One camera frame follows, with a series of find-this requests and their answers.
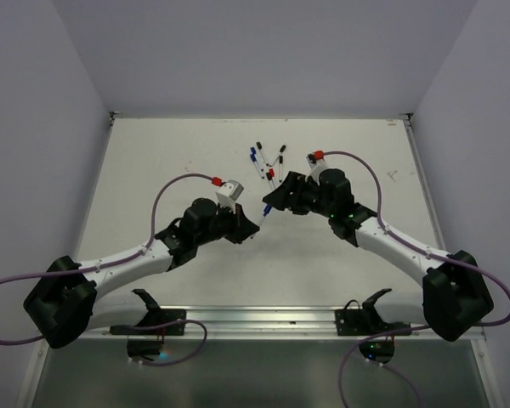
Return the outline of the blue marker pen body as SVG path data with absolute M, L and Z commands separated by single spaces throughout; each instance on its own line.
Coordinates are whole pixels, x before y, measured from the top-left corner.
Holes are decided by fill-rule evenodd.
M 258 218 L 258 221 L 256 222 L 258 230 L 250 236 L 251 239 L 253 239 L 256 236 L 256 234 L 262 229 L 262 225 L 263 225 L 265 219 L 268 217 L 268 215 L 271 212 L 271 210 L 272 210 L 272 206 L 271 205 L 266 204 L 264 206 L 263 211 L 261 213 L 261 216 Z

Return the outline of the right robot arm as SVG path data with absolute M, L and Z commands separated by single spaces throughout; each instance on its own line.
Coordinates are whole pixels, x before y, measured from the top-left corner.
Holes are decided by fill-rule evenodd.
M 278 211 L 327 218 L 339 239 L 384 259 L 421 287 L 417 294 L 384 288 L 356 309 L 339 310 L 337 319 L 356 333 L 373 335 L 420 325 L 453 342 L 494 308 L 471 254 L 449 254 L 385 230 L 377 213 L 355 200 L 342 170 L 327 169 L 318 178 L 290 172 L 263 202 Z

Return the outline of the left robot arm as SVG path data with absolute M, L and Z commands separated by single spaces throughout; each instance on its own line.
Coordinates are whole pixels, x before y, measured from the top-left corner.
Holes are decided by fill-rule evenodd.
M 182 217 L 132 252 L 88 263 L 76 263 L 69 256 L 55 260 L 23 307 L 48 345 L 60 349 L 96 326 L 96 304 L 109 293 L 187 264 L 203 245 L 220 239 L 241 244 L 257 232 L 259 227 L 240 204 L 230 209 L 199 198 Z

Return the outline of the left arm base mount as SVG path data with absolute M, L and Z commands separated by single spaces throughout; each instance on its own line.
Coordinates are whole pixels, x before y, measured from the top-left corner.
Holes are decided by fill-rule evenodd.
M 134 323 L 110 326 L 114 336 L 153 336 L 154 339 L 128 340 L 127 355 L 138 363 L 161 364 L 167 359 L 163 350 L 165 336 L 183 336 L 187 311 L 185 309 L 163 309 L 144 289 L 132 290 L 136 309 Z

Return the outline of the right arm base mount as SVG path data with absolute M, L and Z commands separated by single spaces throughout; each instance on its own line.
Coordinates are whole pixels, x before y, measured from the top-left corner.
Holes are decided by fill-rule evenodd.
M 411 322 L 400 317 L 405 316 L 405 308 L 390 289 L 382 289 L 370 295 L 362 303 L 355 299 L 348 301 L 340 309 L 334 310 L 334 322 L 338 336 L 373 336 L 382 332 L 391 332 L 411 328 Z M 385 335 L 383 340 L 373 339 L 357 347 L 365 359 L 386 365 L 394 357 L 393 335 Z

